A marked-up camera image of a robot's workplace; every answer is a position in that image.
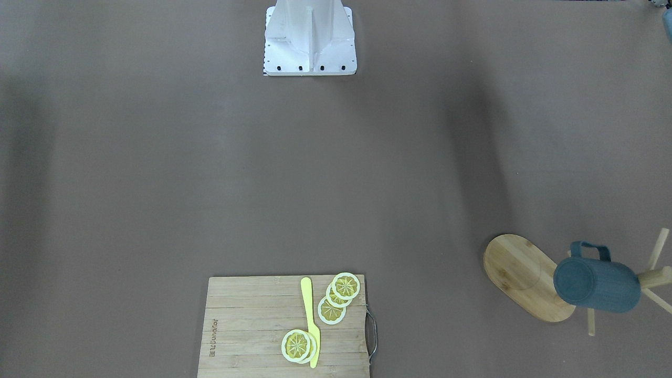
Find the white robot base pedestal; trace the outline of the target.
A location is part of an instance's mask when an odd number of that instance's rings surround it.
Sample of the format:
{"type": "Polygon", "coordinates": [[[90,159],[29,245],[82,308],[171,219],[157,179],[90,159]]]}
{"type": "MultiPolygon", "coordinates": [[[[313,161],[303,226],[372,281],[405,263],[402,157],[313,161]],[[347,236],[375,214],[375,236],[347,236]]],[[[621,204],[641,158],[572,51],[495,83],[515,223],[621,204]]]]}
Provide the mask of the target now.
{"type": "Polygon", "coordinates": [[[353,12],[341,1],[278,1],[265,21],[264,75],[356,74],[353,12]]]}

